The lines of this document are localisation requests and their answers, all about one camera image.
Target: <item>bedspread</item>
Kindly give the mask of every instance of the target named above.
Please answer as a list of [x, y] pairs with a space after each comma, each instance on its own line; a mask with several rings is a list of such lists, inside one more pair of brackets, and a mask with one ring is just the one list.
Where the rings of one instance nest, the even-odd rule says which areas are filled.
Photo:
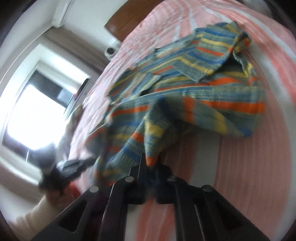
[[127, 69], [108, 93], [106, 117], [86, 140], [97, 185], [127, 176], [145, 153], [159, 153], [193, 126], [247, 137], [265, 95], [242, 51], [250, 36], [236, 22], [197, 28]]
[[[199, 130], [160, 154], [161, 160], [189, 184], [213, 185], [271, 240], [280, 240], [296, 218], [296, 41], [276, 21], [234, 0], [165, 0], [125, 39], [89, 92], [74, 134], [70, 158], [90, 155], [84, 146], [110, 101], [106, 97], [122, 73], [192, 30], [236, 21], [252, 37], [244, 52], [266, 93], [266, 112], [247, 138]], [[88, 170], [76, 181], [90, 185]], [[126, 240], [175, 240], [171, 205], [149, 200], [130, 211]]]

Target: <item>person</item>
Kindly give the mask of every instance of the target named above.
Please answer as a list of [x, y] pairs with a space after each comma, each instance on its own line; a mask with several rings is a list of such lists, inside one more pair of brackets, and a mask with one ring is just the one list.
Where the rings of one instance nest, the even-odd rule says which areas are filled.
[[62, 194], [60, 191], [47, 191], [31, 211], [8, 224], [20, 241], [30, 241], [79, 195], [79, 191], [72, 183]]

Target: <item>striped sweater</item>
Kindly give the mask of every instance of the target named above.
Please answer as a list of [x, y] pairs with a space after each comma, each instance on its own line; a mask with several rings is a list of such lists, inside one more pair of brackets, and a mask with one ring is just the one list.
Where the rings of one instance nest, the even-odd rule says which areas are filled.
[[251, 43], [236, 22], [197, 28], [127, 69], [108, 93], [111, 104], [86, 147], [98, 156], [98, 185], [128, 174], [141, 153], [153, 166], [159, 153], [201, 127], [251, 135], [265, 95], [243, 55]]

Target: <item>window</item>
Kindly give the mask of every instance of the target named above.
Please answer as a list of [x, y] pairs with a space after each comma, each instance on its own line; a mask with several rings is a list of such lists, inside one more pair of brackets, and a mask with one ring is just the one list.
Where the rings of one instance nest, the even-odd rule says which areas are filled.
[[63, 134], [64, 112], [73, 97], [67, 89], [35, 71], [21, 92], [5, 129], [3, 145], [26, 158]]

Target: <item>screw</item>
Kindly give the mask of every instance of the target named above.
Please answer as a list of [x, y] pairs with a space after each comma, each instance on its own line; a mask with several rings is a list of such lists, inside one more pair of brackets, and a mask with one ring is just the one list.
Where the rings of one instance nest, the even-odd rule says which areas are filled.
[[170, 181], [170, 182], [175, 182], [176, 180], [177, 180], [177, 178], [175, 176], [168, 177], [168, 181]]
[[204, 186], [202, 187], [202, 189], [203, 189], [205, 192], [211, 192], [211, 191], [214, 190], [214, 189], [212, 188], [212, 186], [210, 186], [210, 185], [204, 185]]
[[92, 193], [96, 193], [99, 190], [99, 188], [97, 186], [92, 186], [89, 188], [89, 191]]
[[132, 176], [128, 176], [124, 179], [127, 183], [132, 183], [134, 181], [134, 178]]

